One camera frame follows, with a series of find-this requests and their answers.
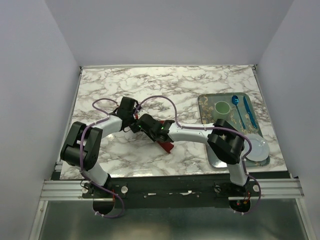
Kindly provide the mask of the dark red cloth napkin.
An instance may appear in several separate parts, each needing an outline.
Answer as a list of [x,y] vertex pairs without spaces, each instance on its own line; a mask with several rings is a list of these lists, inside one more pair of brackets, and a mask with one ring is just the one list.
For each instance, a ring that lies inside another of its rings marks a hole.
[[155,132],[157,143],[168,153],[173,149],[173,141],[169,137],[170,127],[175,123],[174,120],[158,120],[158,127]]

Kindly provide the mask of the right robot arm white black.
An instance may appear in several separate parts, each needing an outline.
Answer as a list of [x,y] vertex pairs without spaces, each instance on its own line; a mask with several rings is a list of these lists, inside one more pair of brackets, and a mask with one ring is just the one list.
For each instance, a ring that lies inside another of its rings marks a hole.
[[225,120],[180,125],[174,120],[156,120],[148,113],[135,117],[137,127],[158,143],[193,142],[210,147],[216,157],[227,164],[230,191],[236,196],[248,191],[250,176],[244,161],[252,151],[252,143]]

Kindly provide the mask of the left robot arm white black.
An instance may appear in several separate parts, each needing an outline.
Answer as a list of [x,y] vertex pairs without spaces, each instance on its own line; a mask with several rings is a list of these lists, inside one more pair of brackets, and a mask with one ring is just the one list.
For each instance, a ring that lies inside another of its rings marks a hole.
[[[100,101],[113,102],[116,109],[107,112],[97,106]],[[134,112],[138,109],[138,104],[139,102],[131,97],[123,97],[120,103],[105,97],[95,100],[92,107],[105,114],[105,117],[90,124],[74,122],[62,146],[60,159],[78,168],[84,179],[94,186],[93,191],[101,198],[112,192],[111,176],[98,163],[101,141],[125,128],[132,128],[136,122]]]

